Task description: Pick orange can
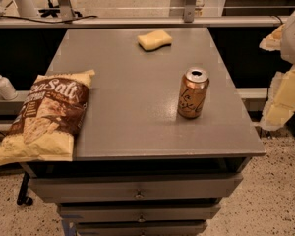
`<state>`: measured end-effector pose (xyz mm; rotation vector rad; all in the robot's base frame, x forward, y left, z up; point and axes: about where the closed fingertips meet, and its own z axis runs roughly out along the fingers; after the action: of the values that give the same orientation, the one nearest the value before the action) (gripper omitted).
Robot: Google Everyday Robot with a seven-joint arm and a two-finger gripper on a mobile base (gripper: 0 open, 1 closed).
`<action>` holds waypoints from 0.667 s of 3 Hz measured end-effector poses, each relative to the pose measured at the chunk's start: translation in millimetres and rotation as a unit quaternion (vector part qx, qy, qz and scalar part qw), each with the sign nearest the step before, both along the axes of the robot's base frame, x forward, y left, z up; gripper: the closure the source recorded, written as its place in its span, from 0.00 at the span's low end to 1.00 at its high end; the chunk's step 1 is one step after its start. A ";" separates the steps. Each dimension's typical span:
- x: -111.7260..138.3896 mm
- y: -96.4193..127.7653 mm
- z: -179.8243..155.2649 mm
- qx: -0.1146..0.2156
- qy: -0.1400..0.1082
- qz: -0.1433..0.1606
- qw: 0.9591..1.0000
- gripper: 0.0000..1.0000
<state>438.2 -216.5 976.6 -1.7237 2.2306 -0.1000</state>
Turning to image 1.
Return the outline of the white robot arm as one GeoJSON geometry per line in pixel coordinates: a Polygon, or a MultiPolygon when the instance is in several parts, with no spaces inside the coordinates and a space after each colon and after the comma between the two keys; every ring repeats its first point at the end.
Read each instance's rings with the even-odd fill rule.
{"type": "Polygon", "coordinates": [[[266,131],[282,128],[295,113],[295,11],[287,21],[262,40],[260,48],[277,50],[291,68],[276,72],[268,90],[268,100],[259,126],[266,131]]]}

